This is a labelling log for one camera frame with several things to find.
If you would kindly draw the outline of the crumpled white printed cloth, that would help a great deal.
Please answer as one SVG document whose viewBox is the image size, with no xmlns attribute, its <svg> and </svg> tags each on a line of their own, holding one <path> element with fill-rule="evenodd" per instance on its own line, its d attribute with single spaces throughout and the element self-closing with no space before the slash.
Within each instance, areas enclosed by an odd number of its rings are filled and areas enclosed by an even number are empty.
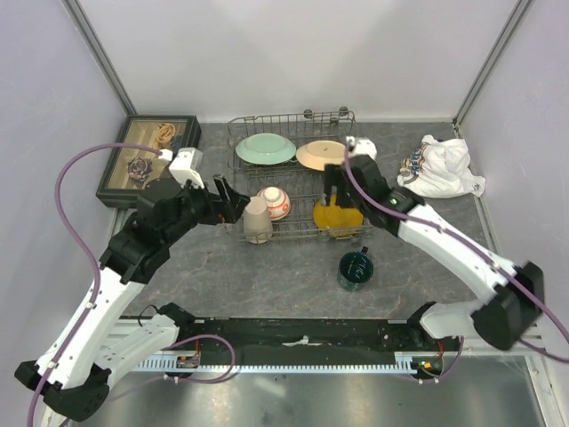
<svg viewBox="0 0 569 427">
<path fill-rule="evenodd" d="M 440 141 L 427 134 L 421 145 L 399 167 L 397 185 L 427 198 L 481 197 L 485 178 L 470 169 L 470 155 L 463 139 Z"/>
</svg>

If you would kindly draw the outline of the mint green plate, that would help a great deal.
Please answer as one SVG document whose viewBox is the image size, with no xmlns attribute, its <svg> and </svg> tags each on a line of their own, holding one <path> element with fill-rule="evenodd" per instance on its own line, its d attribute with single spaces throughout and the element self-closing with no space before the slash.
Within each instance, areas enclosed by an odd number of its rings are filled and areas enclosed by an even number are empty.
<svg viewBox="0 0 569 427">
<path fill-rule="evenodd" d="M 236 145 L 236 154 L 253 165 L 277 165 L 292 159 L 295 145 L 287 138 L 274 133 L 251 135 Z"/>
</svg>

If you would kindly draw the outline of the beige paper cup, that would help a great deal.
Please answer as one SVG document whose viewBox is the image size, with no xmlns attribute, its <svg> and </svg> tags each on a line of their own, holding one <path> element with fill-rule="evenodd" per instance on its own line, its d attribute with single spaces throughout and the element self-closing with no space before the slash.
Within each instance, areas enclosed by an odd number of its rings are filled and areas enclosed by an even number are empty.
<svg viewBox="0 0 569 427">
<path fill-rule="evenodd" d="M 273 226 L 267 202 L 262 197 L 251 197 L 243 214 L 244 235 L 253 244 L 267 243 L 272 237 Z"/>
</svg>

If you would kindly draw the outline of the black glass-lid jewelry box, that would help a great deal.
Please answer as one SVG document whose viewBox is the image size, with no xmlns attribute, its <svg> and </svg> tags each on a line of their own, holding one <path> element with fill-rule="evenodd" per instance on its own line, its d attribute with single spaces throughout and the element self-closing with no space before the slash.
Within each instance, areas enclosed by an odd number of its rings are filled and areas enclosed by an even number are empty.
<svg viewBox="0 0 569 427">
<path fill-rule="evenodd" d="M 111 150 L 96 197 L 110 208 L 134 208 L 147 184 L 170 175 L 163 161 L 140 147 L 177 153 L 197 148 L 201 134 L 197 118 L 191 115 L 128 116 L 117 138 L 124 146 Z"/>
</svg>

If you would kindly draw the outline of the red patterned small bowl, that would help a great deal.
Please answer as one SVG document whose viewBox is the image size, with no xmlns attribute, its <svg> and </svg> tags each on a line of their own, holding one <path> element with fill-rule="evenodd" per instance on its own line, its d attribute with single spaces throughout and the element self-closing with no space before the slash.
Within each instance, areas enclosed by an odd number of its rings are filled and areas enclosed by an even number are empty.
<svg viewBox="0 0 569 427">
<path fill-rule="evenodd" d="M 292 204 L 288 194 L 279 187 L 266 187 L 257 193 L 265 200 L 270 220 L 275 222 L 284 219 L 291 211 Z"/>
</svg>

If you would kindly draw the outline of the yellow patterned plate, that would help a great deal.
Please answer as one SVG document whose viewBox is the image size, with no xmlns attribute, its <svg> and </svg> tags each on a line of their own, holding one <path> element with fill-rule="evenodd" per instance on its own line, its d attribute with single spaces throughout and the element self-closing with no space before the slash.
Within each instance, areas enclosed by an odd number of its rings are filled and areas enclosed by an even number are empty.
<svg viewBox="0 0 569 427">
<path fill-rule="evenodd" d="M 334 238 L 354 234 L 364 223 L 364 216 L 355 208 L 341 208 L 331 199 L 330 205 L 318 201 L 313 210 L 313 220 L 320 230 L 328 231 Z"/>
</svg>

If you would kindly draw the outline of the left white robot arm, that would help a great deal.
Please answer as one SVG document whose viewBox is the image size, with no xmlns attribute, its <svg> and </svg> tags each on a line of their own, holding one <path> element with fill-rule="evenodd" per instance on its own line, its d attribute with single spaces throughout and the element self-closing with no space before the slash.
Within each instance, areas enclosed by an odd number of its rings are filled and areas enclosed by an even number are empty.
<svg viewBox="0 0 569 427">
<path fill-rule="evenodd" d="M 195 340 L 193 315 L 171 302 L 144 326 L 101 350 L 124 309 L 170 258 L 170 248 L 197 225 L 235 223 L 250 198 L 213 178 L 216 192 L 173 178 L 152 181 L 137 207 L 94 263 L 94 280 L 57 341 L 39 359 L 20 363 L 15 377 L 55 413 L 75 422 L 91 417 L 113 386 L 161 349 L 185 350 Z"/>
</svg>

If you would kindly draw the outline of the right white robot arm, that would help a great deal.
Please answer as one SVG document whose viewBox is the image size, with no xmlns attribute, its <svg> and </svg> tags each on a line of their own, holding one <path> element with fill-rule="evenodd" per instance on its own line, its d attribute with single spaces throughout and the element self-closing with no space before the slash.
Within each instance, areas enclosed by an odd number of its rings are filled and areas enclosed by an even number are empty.
<svg viewBox="0 0 569 427">
<path fill-rule="evenodd" d="M 427 303 L 407 327 L 408 342 L 427 350 L 438 339 L 477 334 L 498 350 L 510 350 L 542 314 L 544 279 L 532 262 L 519 266 L 461 233 L 422 197 L 391 188 L 367 155 L 349 165 L 326 165 L 325 202 L 356 208 L 373 226 L 416 246 L 462 281 L 469 302 Z"/>
</svg>

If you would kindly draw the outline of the beige bird plate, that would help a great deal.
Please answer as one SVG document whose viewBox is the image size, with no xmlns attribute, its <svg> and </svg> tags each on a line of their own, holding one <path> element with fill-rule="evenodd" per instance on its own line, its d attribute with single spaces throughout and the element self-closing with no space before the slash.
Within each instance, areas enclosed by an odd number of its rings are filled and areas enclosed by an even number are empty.
<svg viewBox="0 0 569 427">
<path fill-rule="evenodd" d="M 296 151 L 298 162 L 308 169 L 323 171 L 326 165 L 341 165 L 345 146 L 337 141 L 312 141 Z"/>
</svg>

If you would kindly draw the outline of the dark green mug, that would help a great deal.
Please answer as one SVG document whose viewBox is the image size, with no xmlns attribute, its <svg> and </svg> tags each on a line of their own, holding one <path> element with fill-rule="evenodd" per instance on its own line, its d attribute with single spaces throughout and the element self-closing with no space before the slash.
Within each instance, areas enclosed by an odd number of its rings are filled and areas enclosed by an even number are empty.
<svg viewBox="0 0 569 427">
<path fill-rule="evenodd" d="M 341 288 L 349 292 L 363 289 L 374 273 L 374 265 L 368 256 L 369 248 L 363 246 L 359 251 L 344 254 L 338 265 L 337 281 Z"/>
</svg>

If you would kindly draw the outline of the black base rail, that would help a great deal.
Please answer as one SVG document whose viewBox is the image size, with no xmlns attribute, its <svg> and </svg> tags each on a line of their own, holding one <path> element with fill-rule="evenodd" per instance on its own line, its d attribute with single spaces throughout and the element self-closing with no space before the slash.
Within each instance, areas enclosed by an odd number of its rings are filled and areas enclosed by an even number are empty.
<svg viewBox="0 0 569 427">
<path fill-rule="evenodd" d="M 228 365 L 232 352 L 238 365 L 316 365 L 391 363 L 413 352 L 436 358 L 460 347 L 458 338 L 427 337 L 415 319 L 197 318 L 174 303 L 156 312 L 181 323 L 180 341 L 197 338 L 177 352 L 197 350 L 199 362 L 213 365 Z"/>
</svg>

